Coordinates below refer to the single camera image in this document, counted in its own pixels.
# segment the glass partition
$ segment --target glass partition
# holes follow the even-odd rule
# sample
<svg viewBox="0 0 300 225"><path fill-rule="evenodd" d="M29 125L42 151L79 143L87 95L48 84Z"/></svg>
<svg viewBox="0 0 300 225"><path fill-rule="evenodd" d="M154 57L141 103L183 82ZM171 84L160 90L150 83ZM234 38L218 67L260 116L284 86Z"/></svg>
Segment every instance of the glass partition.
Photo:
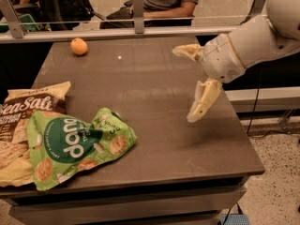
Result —
<svg viewBox="0 0 300 225"><path fill-rule="evenodd" d="M148 0L30 0L20 5L20 0L10 0L23 30L21 38L37 40L78 36L120 38L134 37L137 33L142 36L217 34L240 25L251 16L253 8L260 12L265 0L261 0L259 7L254 6L255 0L197 0L192 14L176 11L165 18L161 14L149 18L143 11L152 13L154 6L166 9L165 2L153 1L157 3L151 5ZM170 6L174 9L181 4L172 1ZM0 41L11 34L9 24L13 20L7 13L3 12L5 16L0 22Z"/></svg>

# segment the chair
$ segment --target chair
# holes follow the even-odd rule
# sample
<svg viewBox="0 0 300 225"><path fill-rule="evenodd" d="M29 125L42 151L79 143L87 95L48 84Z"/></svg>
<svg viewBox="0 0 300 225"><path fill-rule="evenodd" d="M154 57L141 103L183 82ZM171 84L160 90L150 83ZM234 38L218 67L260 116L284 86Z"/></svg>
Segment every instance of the chair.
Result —
<svg viewBox="0 0 300 225"><path fill-rule="evenodd" d="M94 15L103 19L93 10L89 0L31 0L27 5L18 5L20 0L12 0L12 3L17 12L31 14L37 23L49 23L53 31L72 30Z"/></svg>

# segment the floor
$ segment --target floor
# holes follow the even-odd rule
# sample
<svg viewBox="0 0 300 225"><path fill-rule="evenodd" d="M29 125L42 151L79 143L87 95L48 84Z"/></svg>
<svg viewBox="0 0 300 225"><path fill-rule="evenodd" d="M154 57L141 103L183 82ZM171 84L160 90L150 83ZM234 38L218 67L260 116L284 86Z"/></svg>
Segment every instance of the floor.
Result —
<svg viewBox="0 0 300 225"><path fill-rule="evenodd" d="M104 15L119 9L126 0L91 0L95 11ZM195 14L198 25L240 23L245 19L253 0L201 0ZM79 30L98 29L98 24L81 24ZM241 119L248 130L249 120ZM247 181L247 193L239 202L251 225L300 224L300 117L292 117L290 134L270 133L279 130L278 118L255 119L249 137L260 156L266 172ZM8 215L9 205L0 201L0 224L18 225ZM237 213L235 206L231 213Z"/></svg>
<svg viewBox="0 0 300 225"><path fill-rule="evenodd" d="M247 131L250 121L241 123ZM238 203L251 225L300 224L300 117L292 117L287 129L291 134L281 133L278 118L254 119L251 124L249 139L266 169L247 181L247 193ZM280 133L264 136L270 130ZM9 205L0 201L0 224L21 225L8 211ZM231 213L238 213L237 205Z"/></svg>

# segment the table surface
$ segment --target table surface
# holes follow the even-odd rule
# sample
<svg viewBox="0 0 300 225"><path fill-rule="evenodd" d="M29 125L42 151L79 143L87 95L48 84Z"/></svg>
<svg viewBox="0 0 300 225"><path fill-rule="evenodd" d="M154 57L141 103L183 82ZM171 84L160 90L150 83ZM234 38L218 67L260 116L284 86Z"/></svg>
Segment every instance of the table surface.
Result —
<svg viewBox="0 0 300 225"><path fill-rule="evenodd" d="M33 88L71 81L67 113L90 122L110 108L134 128L138 142L115 162L77 173L48 193L175 184L262 174L264 167L225 93L196 123L187 121L196 63L176 57L195 37L88 40L85 56L54 43ZM33 186L5 187L0 198L43 194Z"/></svg>

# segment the speckled floor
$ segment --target speckled floor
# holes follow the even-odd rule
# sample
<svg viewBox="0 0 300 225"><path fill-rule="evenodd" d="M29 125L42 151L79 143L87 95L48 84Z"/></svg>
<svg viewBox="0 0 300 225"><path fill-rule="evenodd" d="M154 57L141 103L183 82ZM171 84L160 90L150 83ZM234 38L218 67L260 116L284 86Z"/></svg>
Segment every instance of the speckled floor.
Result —
<svg viewBox="0 0 300 225"><path fill-rule="evenodd" d="M249 121L241 120L241 123L247 130ZM300 133L300 117L292 117L288 129ZM256 137L250 140L266 172L247 181L247 193L239 205L251 225L300 224L300 135L274 133L261 138L269 130L282 131L277 118L253 120L249 135ZM0 200L0 224L22 224L10 217L8 210L9 205ZM237 213L237 206L232 213Z"/></svg>

